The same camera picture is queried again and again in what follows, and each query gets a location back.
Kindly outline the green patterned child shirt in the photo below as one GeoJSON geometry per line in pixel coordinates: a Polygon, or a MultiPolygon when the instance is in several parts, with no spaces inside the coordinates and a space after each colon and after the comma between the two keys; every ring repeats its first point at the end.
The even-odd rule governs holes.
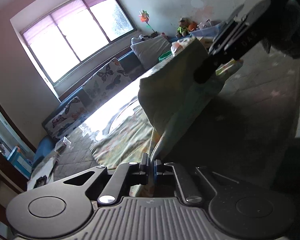
{"type": "Polygon", "coordinates": [[[98,165],[110,170],[121,163],[139,162],[148,153],[150,163],[164,159],[226,80],[242,66],[231,60],[199,85],[193,72],[208,56],[196,37],[173,42],[177,53],[146,72],[140,79],[135,113],[92,148],[98,165]]]}

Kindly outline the small transparent card box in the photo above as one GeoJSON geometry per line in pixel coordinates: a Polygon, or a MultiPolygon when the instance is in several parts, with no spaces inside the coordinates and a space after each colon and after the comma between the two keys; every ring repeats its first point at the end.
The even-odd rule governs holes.
{"type": "Polygon", "coordinates": [[[57,153],[63,152],[67,147],[70,147],[71,141],[67,137],[62,137],[56,145],[55,148],[53,149],[57,153]]]}

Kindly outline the clear plastic storage box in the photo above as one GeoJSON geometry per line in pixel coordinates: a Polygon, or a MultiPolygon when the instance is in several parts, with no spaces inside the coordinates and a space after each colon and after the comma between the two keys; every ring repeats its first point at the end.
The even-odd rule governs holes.
{"type": "Polygon", "coordinates": [[[214,38],[218,35],[221,28],[225,25],[225,22],[218,23],[214,26],[207,27],[204,29],[195,30],[190,33],[191,37],[211,37],[214,38]]]}

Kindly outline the white paper sheet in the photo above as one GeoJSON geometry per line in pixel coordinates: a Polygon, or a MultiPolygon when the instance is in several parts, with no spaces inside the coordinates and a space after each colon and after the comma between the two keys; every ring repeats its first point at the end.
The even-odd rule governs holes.
{"type": "Polygon", "coordinates": [[[37,179],[43,176],[47,177],[47,184],[53,183],[54,178],[51,171],[58,157],[59,154],[55,151],[52,151],[37,165],[31,174],[30,180],[27,182],[27,191],[33,189],[37,179]]]}

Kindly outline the quilted grey table cover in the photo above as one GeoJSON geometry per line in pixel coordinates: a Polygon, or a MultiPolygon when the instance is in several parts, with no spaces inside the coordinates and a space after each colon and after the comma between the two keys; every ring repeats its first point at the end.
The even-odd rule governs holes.
{"type": "MultiPolygon", "coordinates": [[[[288,143],[294,138],[300,106],[300,60],[260,44],[245,54],[230,76],[162,161],[206,166],[262,187],[270,187],[288,143]]],[[[97,166],[91,148],[110,135],[140,105],[140,78],[128,85],[70,135],[58,153],[54,181],[97,166]]]]}

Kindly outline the orange plush toy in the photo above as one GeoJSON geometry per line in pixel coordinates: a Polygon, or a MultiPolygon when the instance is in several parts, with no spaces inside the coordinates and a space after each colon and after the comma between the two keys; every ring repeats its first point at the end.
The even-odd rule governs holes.
{"type": "Polygon", "coordinates": [[[196,22],[192,22],[188,26],[189,32],[195,31],[198,29],[198,24],[196,22]]]}

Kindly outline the butterfly cushion far left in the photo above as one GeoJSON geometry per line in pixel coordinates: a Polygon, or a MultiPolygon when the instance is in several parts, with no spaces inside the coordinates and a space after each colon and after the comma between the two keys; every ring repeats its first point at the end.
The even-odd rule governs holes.
{"type": "Polygon", "coordinates": [[[43,128],[54,140],[67,137],[89,117],[89,112],[79,97],[71,99],[60,111],[53,114],[43,123],[43,128]]]}

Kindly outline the teddy bear toy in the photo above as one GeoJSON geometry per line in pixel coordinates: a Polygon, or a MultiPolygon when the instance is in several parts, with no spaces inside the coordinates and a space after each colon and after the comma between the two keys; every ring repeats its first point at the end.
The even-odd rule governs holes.
{"type": "Polygon", "coordinates": [[[179,20],[179,26],[176,33],[176,38],[182,38],[189,35],[189,20],[187,18],[182,17],[179,20]]]}

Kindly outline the butterfly cushion near window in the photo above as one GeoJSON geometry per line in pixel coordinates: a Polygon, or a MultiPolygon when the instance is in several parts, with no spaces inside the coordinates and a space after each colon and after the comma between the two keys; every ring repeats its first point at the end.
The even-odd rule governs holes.
{"type": "Polygon", "coordinates": [[[131,83],[117,58],[111,59],[83,84],[91,100],[108,100],[131,83]]]}

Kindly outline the blue small cabinet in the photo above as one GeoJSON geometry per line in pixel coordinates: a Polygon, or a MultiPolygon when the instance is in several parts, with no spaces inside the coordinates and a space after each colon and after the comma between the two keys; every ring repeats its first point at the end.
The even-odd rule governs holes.
{"type": "Polygon", "coordinates": [[[7,160],[15,167],[23,176],[30,179],[32,173],[32,161],[27,159],[18,146],[15,146],[8,155],[7,160]]]}

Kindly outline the grey plain cushion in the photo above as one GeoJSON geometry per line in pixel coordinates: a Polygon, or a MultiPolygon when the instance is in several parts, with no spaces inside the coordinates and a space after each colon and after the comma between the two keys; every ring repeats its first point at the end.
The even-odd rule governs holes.
{"type": "Polygon", "coordinates": [[[133,37],[131,42],[130,48],[145,70],[149,70],[155,66],[159,62],[159,57],[170,51],[171,48],[171,43],[161,35],[145,41],[133,37]]]}

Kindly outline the colourful pinwheel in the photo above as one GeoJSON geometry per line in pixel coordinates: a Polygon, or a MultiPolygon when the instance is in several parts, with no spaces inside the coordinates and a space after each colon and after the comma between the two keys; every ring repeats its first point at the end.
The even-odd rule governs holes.
{"type": "Polygon", "coordinates": [[[149,14],[146,10],[141,9],[139,11],[139,19],[142,23],[145,23],[149,29],[151,29],[154,33],[156,33],[156,31],[149,24],[149,14]]]}

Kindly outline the window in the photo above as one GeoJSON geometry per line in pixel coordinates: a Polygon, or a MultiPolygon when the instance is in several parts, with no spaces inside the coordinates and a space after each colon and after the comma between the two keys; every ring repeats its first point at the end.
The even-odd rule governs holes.
{"type": "Polygon", "coordinates": [[[140,33],[119,0],[68,0],[43,14],[35,9],[28,6],[10,22],[57,96],[140,33]]]}

